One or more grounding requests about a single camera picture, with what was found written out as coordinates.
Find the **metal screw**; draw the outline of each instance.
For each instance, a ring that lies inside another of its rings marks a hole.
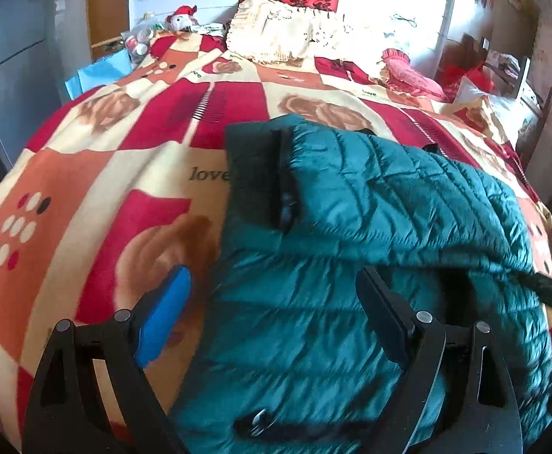
[[[422,323],[429,324],[432,322],[432,315],[428,311],[417,312],[417,319]]]
[[[114,319],[119,323],[124,323],[131,317],[131,311],[129,309],[120,309],[114,312]]]
[[[478,331],[480,331],[481,333],[490,332],[490,326],[487,323],[485,323],[484,321],[478,321],[476,323],[476,327],[478,328]]]
[[[70,320],[62,319],[56,324],[55,329],[57,329],[58,331],[65,331],[69,327],[70,327]]]

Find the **pillow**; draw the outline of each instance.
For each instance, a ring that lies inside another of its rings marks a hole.
[[[440,102],[449,102],[442,87],[431,78],[424,77],[410,65],[410,58],[399,50],[385,50],[381,56],[390,78],[387,85],[398,92],[425,96]]]
[[[516,148],[518,135],[524,123],[524,113],[519,101],[484,93],[469,78],[463,77],[454,103],[463,104],[481,97],[488,101],[505,136],[510,141],[511,146]]]

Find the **white pillow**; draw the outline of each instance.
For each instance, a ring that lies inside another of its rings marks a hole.
[[[501,123],[505,136],[507,136],[511,145],[516,148],[518,135],[524,123],[524,113],[519,104],[519,100],[499,97],[491,93],[483,92],[474,85],[472,80],[463,77],[453,104],[472,102],[482,96],[488,99],[496,118]]]

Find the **blue paper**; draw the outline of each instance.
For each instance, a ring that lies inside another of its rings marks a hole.
[[[66,89],[70,98],[74,99],[99,85],[114,83],[132,71],[133,66],[128,51],[121,50],[78,70],[77,74],[66,82]]]

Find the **teal puffer jacket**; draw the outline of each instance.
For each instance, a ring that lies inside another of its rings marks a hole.
[[[400,376],[356,297],[364,264],[442,323],[487,321],[532,442],[547,426],[552,349],[513,192],[437,154],[288,115],[227,130],[232,183],[200,346],[169,417],[192,454],[348,453],[354,443],[264,444],[234,420],[266,408],[284,423],[377,418]],[[290,230],[278,228],[293,193]],[[429,437],[438,377],[415,441]]]

